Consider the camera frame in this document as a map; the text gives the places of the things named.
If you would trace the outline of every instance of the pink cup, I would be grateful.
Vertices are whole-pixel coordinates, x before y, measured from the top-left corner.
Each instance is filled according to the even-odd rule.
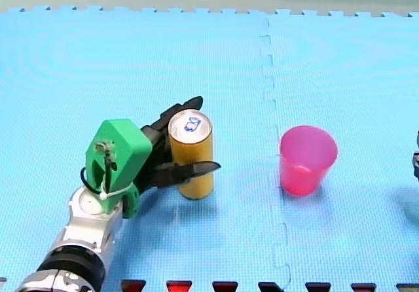
[[[338,156],[334,139],[324,130],[297,126],[280,143],[281,187],[293,196],[307,196],[318,189]]]

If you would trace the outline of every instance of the can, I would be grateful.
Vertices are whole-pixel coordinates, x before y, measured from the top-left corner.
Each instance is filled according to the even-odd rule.
[[[169,143],[173,161],[178,165],[213,161],[212,123],[198,110],[189,109],[176,113],[168,125]],[[201,199],[211,193],[214,186],[213,172],[192,178],[178,186],[188,199]]]

